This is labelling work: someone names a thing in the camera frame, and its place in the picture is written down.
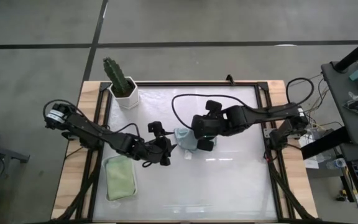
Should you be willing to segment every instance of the desk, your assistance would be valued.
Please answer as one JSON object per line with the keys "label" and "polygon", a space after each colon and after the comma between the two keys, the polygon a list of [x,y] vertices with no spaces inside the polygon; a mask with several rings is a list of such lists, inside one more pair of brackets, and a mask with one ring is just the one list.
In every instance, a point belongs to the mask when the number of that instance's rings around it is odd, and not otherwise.
{"label": "desk", "polygon": [[[282,105],[286,103],[285,98],[285,85],[283,81],[274,80],[274,81],[264,81],[268,82],[268,87],[270,90],[270,98],[273,105]],[[95,113],[96,101],[98,98],[100,82],[84,82],[78,107],[84,112],[84,114],[92,119]],[[102,107],[100,118],[104,116],[104,109],[106,107],[106,99],[102,99]],[[298,144],[297,141],[290,141],[291,144]],[[67,154],[75,151],[80,147],[79,142],[72,141],[69,143],[67,148]],[[311,189],[309,185],[309,180],[306,174],[305,165],[303,163],[302,154],[298,149],[288,147],[283,150],[283,158],[285,161],[285,168],[287,172],[288,182],[292,192],[295,194],[299,202],[304,206],[307,211],[317,217],[316,208],[314,205],[313,196],[311,194]],[[79,151],[76,154],[70,156],[63,165],[62,174],[60,177],[60,183],[57,190],[57,196],[52,211],[52,218],[57,218],[61,215],[67,206],[72,202],[78,193],[81,180],[83,176],[83,170],[85,166],[86,159],[86,150]],[[88,203],[90,199],[90,190],[87,193],[85,198],[85,206],[83,209],[83,216],[87,216]],[[283,214],[285,217],[288,216],[288,211],[286,211],[286,202],[285,197],[280,194],[280,201],[283,208]]]}

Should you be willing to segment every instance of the white table surface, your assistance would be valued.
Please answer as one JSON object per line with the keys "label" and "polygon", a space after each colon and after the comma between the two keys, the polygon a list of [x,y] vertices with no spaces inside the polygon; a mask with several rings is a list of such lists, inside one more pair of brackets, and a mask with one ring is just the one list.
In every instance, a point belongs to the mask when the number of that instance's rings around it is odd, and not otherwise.
{"label": "white table surface", "polygon": [[[136,123],[146,141],[154,138],[147,132],[147,124],[153,121],[161,121],[166,131],[182,128],[171,109],[171,99],[182,93],[231,95],[257,107],[255,89],[251,86],[140,86],[140,103],[135,108],[121,109],[112,100],[109,125],[117,130]],[[206,114],[207,100],[219,101],[223,108],[239,104],[228,98],[186,96],[175,100],[175,109],[190,125],[194,114]],[[135,129],[128,128],[125,133],[135,134]],[[172,144],[176,143],[174,135],[168,137]],[[191,159],[185,159],[185,150],[177,146],[168,167],[153,164],[143,168],[143,161],[134,161],[137,194],[115,202],[106,199],[106,173],[102,167],[93,220],[276,220],[269,171],[262,159],[264,150],[258,124],[235,136],[218,136],[212,152],[196,151]],[[105,144],[103,160],[116,155]]]}

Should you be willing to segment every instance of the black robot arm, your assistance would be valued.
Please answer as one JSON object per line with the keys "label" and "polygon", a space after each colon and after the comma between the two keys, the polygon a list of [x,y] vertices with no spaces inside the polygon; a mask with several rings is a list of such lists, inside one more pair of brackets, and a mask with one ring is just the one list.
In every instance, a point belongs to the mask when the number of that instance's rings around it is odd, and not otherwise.
{"label": "black robot arm", "polygon": [[232,136],[252,126],[269,121],[284,120],[284,123],[269,133],[268,147],[279,150],[287,143],[287,136],[304,134],[308,120],[300,106],[288,103],[269,108],[251,108],[249,106],[231,106],[222,110],[222,104],[208,100],[205,107],[207,115],[194,115],[191,128],[198,140],[198,148],[211,151],[213,143],[210,139],[217,135]]}
{"label": "black robot arm", "polygon": [[71,135],[78,136],[82,146],[96,148],[99,142],[110,145],[117,153],[138,160],[147,161],[144,167],[151,163],[169,166],[171,152],[176,145],[165,137],[167,134],[159,121],[148,125],[149,132],[154,133],[154,140],[145,142],[140,136],[129,133],[110,131],[94,122],[83,114],[76,112],[73,105],[56,103],[45,117],[46,128],[67,130]]}

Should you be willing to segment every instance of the black bracket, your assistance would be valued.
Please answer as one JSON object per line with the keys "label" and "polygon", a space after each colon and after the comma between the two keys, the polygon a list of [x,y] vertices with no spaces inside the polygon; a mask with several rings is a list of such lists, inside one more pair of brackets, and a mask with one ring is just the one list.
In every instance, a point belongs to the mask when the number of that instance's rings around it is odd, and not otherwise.
{"label": "black bracket", "polygon": [[74,134],[72,134],[71,132],[69,131],[65,131],[65,132],[62,132],[61,135],[69,140],[69,141],[73,141],[73,140],[79,140],[79,137],[78,136],[75,136]]}
{"label": "black bracket", "polygon": [[233,80],[233,77],[230,74],[227,75],[226,81],[229,81],[230,85],[232,85],[232,86],[234,86],[236,84]]}
{"label": "black bracket", "polygon": [[335,65],[337,64],[337,62],[330,62],[330,64],[333,66],[333,69],[338,72],[338,73],[342,73],[342,74],[345,74],[347,72],[347,68],[345,68],[345,70],[343,71],[339,71],[339,70],[336,70],[335,69]]}
{"label": "black bracket", "polygon": [[257,84],[263,91],[269,91],[269,84],[267,82],[257,82]]}
{"label": "black bracket", "polygon": [[107,88],[110,87],[110,85],[111,85],[111,82],[102,82],[102,83],[100,83],[99,91],[106,90]]}

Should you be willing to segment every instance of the green cloth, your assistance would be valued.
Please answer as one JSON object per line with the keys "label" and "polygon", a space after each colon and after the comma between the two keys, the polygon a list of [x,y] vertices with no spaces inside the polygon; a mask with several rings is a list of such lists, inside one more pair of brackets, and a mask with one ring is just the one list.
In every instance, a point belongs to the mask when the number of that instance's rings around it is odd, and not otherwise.
{"label": "green cloth", "polygon": [[116,156],[106,164],[108,200],[113,201],[135,194],[132,160]]}

